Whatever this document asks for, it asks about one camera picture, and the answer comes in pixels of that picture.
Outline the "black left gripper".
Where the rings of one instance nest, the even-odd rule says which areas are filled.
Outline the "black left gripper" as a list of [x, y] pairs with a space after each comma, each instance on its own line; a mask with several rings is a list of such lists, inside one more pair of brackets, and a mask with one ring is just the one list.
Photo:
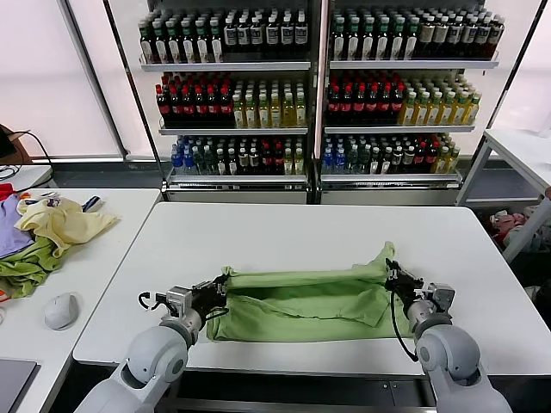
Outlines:
[[229, 274], [221, 274], [211, 281], [203, 281], [192, 287], [191, 308], [195, 311], [226, 311]]

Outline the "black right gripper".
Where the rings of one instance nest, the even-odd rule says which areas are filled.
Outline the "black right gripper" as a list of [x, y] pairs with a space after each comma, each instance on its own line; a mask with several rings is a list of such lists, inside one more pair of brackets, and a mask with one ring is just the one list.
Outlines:
[[418, 298], [416, 291], [424, 286], [424, 280], [410, 275], [395, 260], [387, 258], [386, 266], [385, 288], [389, 292], [395, 293], [404, 305], [411, 305]]

